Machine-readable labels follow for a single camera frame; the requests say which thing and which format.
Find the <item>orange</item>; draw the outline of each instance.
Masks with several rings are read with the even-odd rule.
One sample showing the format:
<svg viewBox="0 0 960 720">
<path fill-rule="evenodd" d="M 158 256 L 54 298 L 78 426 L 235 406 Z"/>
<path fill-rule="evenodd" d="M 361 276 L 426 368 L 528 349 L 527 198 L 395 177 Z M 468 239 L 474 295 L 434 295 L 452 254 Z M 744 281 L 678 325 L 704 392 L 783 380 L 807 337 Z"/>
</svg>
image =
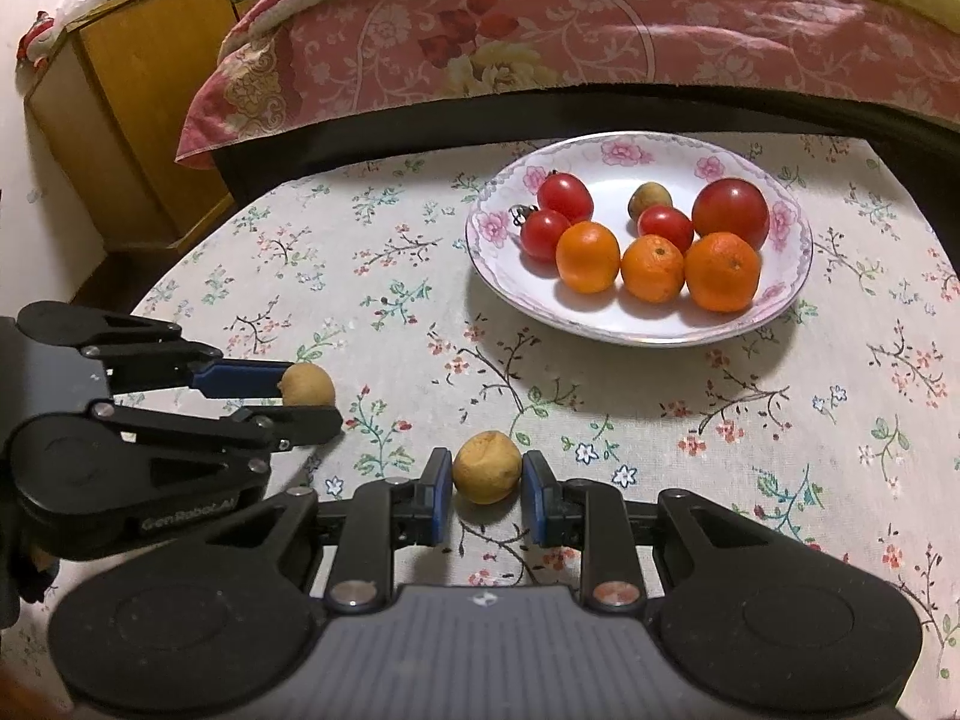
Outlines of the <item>orange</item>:
<svg viewBox="0 0 960 720">
<path fill-rule="evenodd" d="M 690 298 L 708 311 L 742 311 L 760 284 L 760 255 L 733 233 L 710 233 L 686 252 Z"/>
<path fill-rule="evenodd" d="M 609 289 L 620 270 L 620 245 L 603 224 L 580 221 L 560 236 L 557 244 L 560 279 L 584 295 Z"/>
<path fill-rule="evenodd" d="M 666 303 L 683 289 L 683 255 L 666 238 L 644 235 L 623 252 L 620 273 L 627 292 L 645 303 Z"/>
</svg>

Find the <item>plate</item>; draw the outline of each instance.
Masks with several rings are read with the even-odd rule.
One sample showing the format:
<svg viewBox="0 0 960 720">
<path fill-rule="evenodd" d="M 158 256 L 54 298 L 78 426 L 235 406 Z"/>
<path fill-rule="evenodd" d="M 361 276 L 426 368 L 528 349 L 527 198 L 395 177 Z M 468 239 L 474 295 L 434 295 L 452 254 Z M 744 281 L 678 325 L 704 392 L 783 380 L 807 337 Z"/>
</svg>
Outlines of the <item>plate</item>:
<svg viewBox="0 0 960 720">
<path fill-rule="evenodd" d="M 770 235 L 760 250 L 760 286 L 751 307 L 714 314 L 696 306 L 686 287 L 672 303 L 641 303 L 616 285 L 600 295 L 578 295 L 553 266 L 522 254 L 520 228 L 510 208 L 536 205 L 536 190 L 551 170 L 570 172 L 593 196 L 593 220 L 613 231 L 621 252 L 635 240 L 627 214 L 640 184 L 666 186 L 675 207 L 690 214 L 699 191 L 724 177 L 744 178 L 770 208 Z M 467 250 L 490 288 L 544 324 L 623 346 L 697 346 L 741 335 L 774 319 L 793 302 L 810 272 L 810 226 L 795 197 L 774 177 L 713 143 L 659 132 L 607 132 L 551 143 L 493 177 L 467 215 Z"/>
</svg>

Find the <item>cherry tomato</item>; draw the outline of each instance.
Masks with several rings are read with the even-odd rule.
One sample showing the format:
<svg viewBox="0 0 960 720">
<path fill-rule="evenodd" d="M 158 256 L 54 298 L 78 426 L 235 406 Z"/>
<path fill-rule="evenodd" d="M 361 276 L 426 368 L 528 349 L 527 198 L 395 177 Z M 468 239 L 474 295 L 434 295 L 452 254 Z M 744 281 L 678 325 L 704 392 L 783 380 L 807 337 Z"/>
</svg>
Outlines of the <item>cherry tomato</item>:
<svg viewBox="0 0 960 720">
<path fill-rule="evenodd" d="M 712 232 L 731 232 L 755 250 L 770 231 L 770 212 L 762 192 L 742 178 L 721 178 L 707 184 L 693 201 L 690 213 L 700 237 Z"/>
<path fill-rule="evenodd" d="M 570 222 L 556 211 L 534 211 L 520 228 L 520 243 L 531 259 L 552 263 L 557 242 L 568 227 Z"/>
<path fill-rule="evenodd" d="M 536 190 L 536 203 L 562 214 L 571 224 L 593 216 L 593 198 L 584 182 L 568 172 L 552 172 Z"/>
<path fill-rule="evenodd" d="M 666 238 L 684 254 L 693 243 L 693 222 L 683 211 L 667 205 L 654 205 L 640 214 L 637 233 Z"/>
</svg>

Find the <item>tablecloth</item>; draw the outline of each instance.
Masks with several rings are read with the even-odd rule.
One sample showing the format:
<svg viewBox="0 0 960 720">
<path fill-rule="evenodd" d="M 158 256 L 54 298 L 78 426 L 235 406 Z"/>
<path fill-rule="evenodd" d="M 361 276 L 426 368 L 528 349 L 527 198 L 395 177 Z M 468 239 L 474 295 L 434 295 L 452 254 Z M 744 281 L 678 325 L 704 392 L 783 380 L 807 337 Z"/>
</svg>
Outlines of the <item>tablecloth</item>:
<svg viewBox="0 0 960 720">
<path fill-rule="evenodd" d="M 487 429 L 544 452 L 560 479 L 602 480 L 640 500 L 689 488 L 898 587 L 925 642 L 901 708 L 955 717 L 957 276 L 867 143 L 702 137 L 794 191 L 815 245 L 793 307 L 716 346 L 637 349 L 570 336 L 522 316 L 472 272 L 467 207 L 534 143 L 397 157 L 288 183 L 187 255 L 137 312 L 179 322 L 186 338 L 232 356 L 308 360 L 333 376 L 344 437 L 275 455 L 271 491 L 302 468 L 323 500 L 348 497 L 379 476 L 419 474 L 432 447 L 455 452 Z M 488 234 L 506 233 L 493 226 Z M 122 401 L 210 416 L 241 405 L 186 389 Z M 577 580 L 574 550 L 525 541 L 516 505 L 458 501 L 448 543 L 397 553 L 397 581 Z M 25 607 L 3 641 L 8 666 L 61 702 L 46 617 L 100 567 L 64 565 L 46 602 Z"/>
</svg>

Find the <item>black bed frame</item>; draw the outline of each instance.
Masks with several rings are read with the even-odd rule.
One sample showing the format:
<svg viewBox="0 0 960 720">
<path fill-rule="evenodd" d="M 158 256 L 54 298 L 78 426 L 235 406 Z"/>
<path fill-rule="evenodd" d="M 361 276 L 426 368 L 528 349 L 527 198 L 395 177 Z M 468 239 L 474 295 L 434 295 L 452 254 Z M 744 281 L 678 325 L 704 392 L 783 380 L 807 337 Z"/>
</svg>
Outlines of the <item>black bed frame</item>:
<svg viewBox="0 0 960 720">
<path fill-rule="evenodd" d="M 214 161 L 243 207 L 284 181 L 365 160 L 618 129 L 863 138 L 913 196 L 960 269 L 960 132 L 870 103 L 765 89 L 584 85 L 333 119 L 220 148 Z"/>
</svg>

